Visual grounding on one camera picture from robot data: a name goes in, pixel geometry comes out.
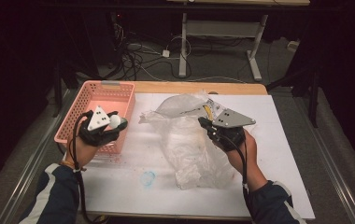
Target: wooden table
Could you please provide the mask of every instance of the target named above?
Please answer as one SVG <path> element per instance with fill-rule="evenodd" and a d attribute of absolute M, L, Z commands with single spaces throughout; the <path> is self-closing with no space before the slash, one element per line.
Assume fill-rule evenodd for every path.
<path fill-rule="evenodd" d="M 262 84 L 244 83 L 210 83 L 210 82 L 158 82 L 135 81 L 135 92 L 151 93 L 193 93 L 204 90 L 208 93 L 266 95 L 267 90 Z"/>
<path fill-rule="evenodd" d="M 168 0 L 171 2 L 187 3 L 188 0 Z M 309 0 L 194 0 L 194 3 L 246 4 L 268 6 L 308 6 Z"/>

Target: desk leg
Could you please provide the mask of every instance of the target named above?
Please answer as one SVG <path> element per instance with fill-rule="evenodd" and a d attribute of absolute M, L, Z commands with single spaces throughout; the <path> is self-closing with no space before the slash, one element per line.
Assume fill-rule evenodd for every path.
<path fill-rule="evenodd" d="M 187 49 L 186 49 L 186 37 L 187 37 L 187 13 L 183 13 L 183 20 L 181 22 L 181 50 L 180 50 L 180 62 L 178 67 L 178 76 L 186 76 L 187 66 Z"/>
<path fill-rule="evenodd" d="M 256 32 L 256 36 L 254 39 L 253 50 L 248 50 L 248 52 L 247 52 L 250 68 L 252 70 L 253 77 L 256 81 L 262 80 L 262 75 L 260 74 L 259 66 L 256 63 L 255 56 L 256 56 L 257 49 L 259 48 L 260 41 L 262 40 L 262 35 L 263 35 L 265 23 L 267 22 L 267 18 L 268 18 L 268 15 L 262 16 L 262 21 L 259 24 L 259 27 Z"/>

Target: wire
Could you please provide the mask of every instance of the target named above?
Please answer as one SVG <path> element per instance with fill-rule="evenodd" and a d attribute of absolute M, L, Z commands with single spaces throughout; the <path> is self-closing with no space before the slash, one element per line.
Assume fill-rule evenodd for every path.
<path fill-rule="evenodd" d="M 189 40 L 187 40 L 186 38 L 184 38 L 184 37 L 182 37 L 182 36 L 180 36 L 180 35 L 178 35 L 178 36 L 175 36 L 174 38 L 172 38 L 171 39 L 171 41 L 169 42 L 169 44 L 166 46 L 166 50 L 168 50 L 168 48 L 169 48 L 169 45 L 172 43 L 172 41 L 174 41 L 174 40 L 176 40 L 176 39 L 183 39 L 184 41 L 186 41 L 187 42 L 187 44 L 189 44 L 189 53 L 186 55 L 186 57 L 188 57 L 189 55 L 190 55 L 190 53 L 192 52 L 192 45 L 190 44 L 190 42 L 189 42 Z"/>
<path fill-rule="evenodd" d="M 161 47 L 164 47 L 165 44 L 161 44 L 161 43 L 164 43 L 165 41 L 162 41 L 161 39 L 158 39 L 156 37 L 153 37 L 151 35 L 146 35 L 146 34 L 142 34 L 142 33 L 137 33 L 137 32 L 129 32 L 130 34 L 133 34 L 133 35 L 138 35 L 138 36 L 142 36 L 142 37 L 145 37 L 146 39 L 150 39 L 152 43 L 155 43 Z"/>
<path fill-rule="evenodd" d="M 150 72 L 148 72 L 148 70 L 146 70 L 146 68 L 142 67 L 142 65 L 139 65 L 140 68 L 145 71 L 150 77 L 154 78 L 155 80 L 158 80 L 158 81 L 163 81 L 163 82 L 169 82 L 168 80 L 163 80 L 163 79 L 160 79 L 160 78 L 157 78 L 155 76 L 153 76 Z"/>
<path fill-rule="evenodd" d="M 88 223 L 92 223 L 92 224 L 102 224 L 108 221 L 108 218 L 102 221 L 95 221 L 98 219 L 98 217 L 95 220 L 90 220 L 90 218 L 88 217 L 87 214 L 87 208 L 85 205 L 85 188 L 84 188 L 84 180 L 82 179 L 82 174 L 81 174 L 81 170 L 79 167 L 79 163 L 78 163 L 78 157 L 77 157 L 77 151 L 76 151 L 76 137 L 77 137 L 77 129 L 78 129 L 78 124 L 81 121 L 82 118 L 84 117 L 88 117 L 90 114 L 90 112 L 87 113 L 83 113 L 80 116 L 78 116 L 78 118 L 76 119 L 74 128 L 73 128 L 73 139 L 70 141 L 70 143 L 68 144 L 68 151 L 70 153 L 72 153 L 71 151 L 73 151 L 73 155 L 72 155 L 72 159 L 73 162 L 75 164 L 75 170 L 74 170 L 74 174 L 76 176 L 76 179 L 78 181 L 78 187 L 79 187 L 79 194 L 80 194 L 80 204 L 81 204 L 81 210 L 82 210 L 82 215 L 84 216 L 84 219 L 88 222 Z M 70 145 L 73 142 L 73 148 L 72 150 L 70 150 Z"/>
<path fill-rule="evenodd" d="M 197 57 L 206 56 L 207 54 L 211 53 L 214 49 L 225 49 L 228 47 L 236 47 L 236 46 L 240 45 L 243 40 L 246 39 L 246 38 L 241 38 L 241 37 L 238 37 L 238 38 L 236 38 L 236 37 L 235 38 L 220 38 L 220 37 L 211 38 L 211 36 L 204 36 L 202 38 L 202 37 L 194 36 L 194 35 L 188 35 L 187 37 L 193 38 L 193 40 L 195 40 L 195 39 L 199 40 L 200 44 L 201 44 L 201 41 L 205 41 L 207 43 L 207 46 L 195 45 L 195 44 L 193 44 L 193 40 L 190 40 L 192 49 L 209 47 L 209 50 L 203 54 L 195 54 L 195 53 L 193 53 L 193 50 L 192 50 L 192 55 L 197 56 Z M 231 44 L 222 43 L 224 41 L 231 41 L 231 40 L 233 40 L 233 43 L 231 43 Z"/>
<path fill-rule="evenodd" d="M 242 161 L 242 192 L 244 194 L 244 200 L 245 200 L 245 203 L 248 207 L 248 211 L 249 211 L 250 215 L 253 217 L 252 212 L 251 212 L 252 206 L 251 206 L 251 203 L 249 200 L 249 190 L 248 190 L 248 174 L 247 174 L 248 164 L 247 164 L 247 160 L 246 160 L 246 158 L 248 157 L 247 142 L 246 142 L 246 140 L 244 140 L 244 142 L 243 142 L 244 147 L 245 147 L 245 156 L 244 156 L 241 149 L 230 138 L 228 138 L 224 135 L 221 135 L 220 138 L 222 138 L 222 139 L 228 141 L 230 144 L 232 144 L 234 146 L 234 149 L 238 152 L 239 157 L 241 158 L 241 161 Z"/>
<path fill-rule="evenodd" d="M 134 77 L 134 80 L 137 80 L 137 73 L 139 72 L 136 69 L 140 69 L 140 67 L 138 67 L 139 64 L 142 64 L 143 58 L 142 56 L 140 56 L 139 54 L 136 53 L 130 53 L 128 50 L 127 52 L 124 54 L 123 56 L 123 76 L 119 79 L 125 79 L 125 80 L 131 80 L 131 77 Z M 125 62 L 129 62 L 131 63 L 130 66 L 126 66 Z M 134 72 L 131 75 L 128 75 L 129 71 L 134 70 Z"/>
<path fill-rule="evenodd" d="M 139 48 L 138 50 L 134 50 L 134 51 L 139 51 L 140 49 L 145 48 L 145 49 L 150 49 L 151 52 L 145 52 L 145 51 L 139 51 L 139 52 L 141 52 L 141 53 L 153 53 L 153 54 L 161 55 L 161 53 L 159 53 L 159 52 L 156 51 L 155 49 L 152 49 L 152 48 L 150 48 L 150 47 L 144 46 L 144 45 L 142 45 L 142 44 L 140 44 L 140 45 L 139 45 L 139 44 L 128 44 L 128 47 L 131 46 L 131 45 L 140 46 L 140 48 Z"/>
<path fill-rule="evenodd" d="M 117 34 L 116 39 L 119 39 L 119 36 L 121 34 L 121 40 L 120 40 L 120 44 L 117 46 L 117 48 L 122 44 L 124 37 L 124 29 L 122 29 L 122 27 L 120 25 L 118 25 L 117 23 L 115 23 L 115 25 L 119 28 L 119 33 Z"/>
<path fill-rule="evenodd" d="M 233 77 L 202 77 L 202 78 L 197 78 L 197 79 L 187 80 L 187 81 L 189 81 L 189 82 L 196 82 L 196 81 L 207 80 L 207 79 L 213 79 L 213 78 L 224 78 L 224 79 L 229 79 L 229 80 L 236 81 L 236 82 L 247 83 L 247 82 L 241 81 L 241 80 L 236 79 L 236 78 L 233 78 Z"/>
<path fill-rule="evenodd" d="M 279 2 L 277 2 L 277 0 L 274 0 L 274 2 L 277 3 L 277 5 L 279 5 L 279 6 L 284 6 L 284 5 L 280 4 Z"/>
<path fill-rule="evenodd" d="M 248 65 L 250 65 L 250 62 L 252 60 L 254 60 L 254 59 L 255 59 L 254 57 L 251 58 L 251 59 L 248 59 L 248 62 L 244 66 L 242 66 L 240 69 L 238 69 L 238 71 L 236 71 L 236 75 L 239 77 L 239 71 L 241 71 L 241 70 L 245 69 L 246 67 L 248 67 Z"/>
<path fill-rule="evenodd" d="M 142 63 L 151 63 L 151 62 L 154 62 L 154 61 L 157 61 L 157 60 L 160 60 L 160 59 L 164 59 L 164 57 L 159 57 L 159 58 L 152 59 L 152 60 L 150 60 L 150 61 L 142 62 Z"/>

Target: white standing desk frame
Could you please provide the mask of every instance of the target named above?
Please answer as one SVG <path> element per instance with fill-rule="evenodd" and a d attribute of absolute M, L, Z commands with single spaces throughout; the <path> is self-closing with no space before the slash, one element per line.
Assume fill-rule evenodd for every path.
<path fill-rule="evenodd" d="M 231 36 L 231 37 L 254 37 L 254 45 L 252 50 L 247 51 L 248 62 L 256 81 L 262 80 L 259 66 L 256 63 L 256 52 L 259 48 L 260 41 L 267 22 L 268 15 L 263 15 L 260 22 L 241 22 L 241 21 L 189 21 L 187 13 L 183 13 L 182 30 L 181 30 L 181 50 L 179 72 L 180 77 L 186 75 L 187 65 L 187 35 L 207 35 L 207 36 Z"/>

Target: white paper sheet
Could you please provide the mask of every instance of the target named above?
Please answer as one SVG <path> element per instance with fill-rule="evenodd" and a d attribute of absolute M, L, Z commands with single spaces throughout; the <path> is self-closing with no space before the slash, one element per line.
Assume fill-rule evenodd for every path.
<path fill-rule="evenodd" d="M 87 210 L 173 217 L 249 217 L 236 173 L 225 189 L 187 189 L 176 185 L 175 172 L 163 157 L 160 137 L 149 124 L 138 124 L 142 112 L 155 110 L 174 94 L 136 93 L 122 153 L 95 158 L 83 173 Z M 315 218 L 271 96 L 210 95 L 239 113 L 256 119 L 247 129 L 258 144 L 258 163 L 267 179 L 284 183 L 302 218 Z"/>

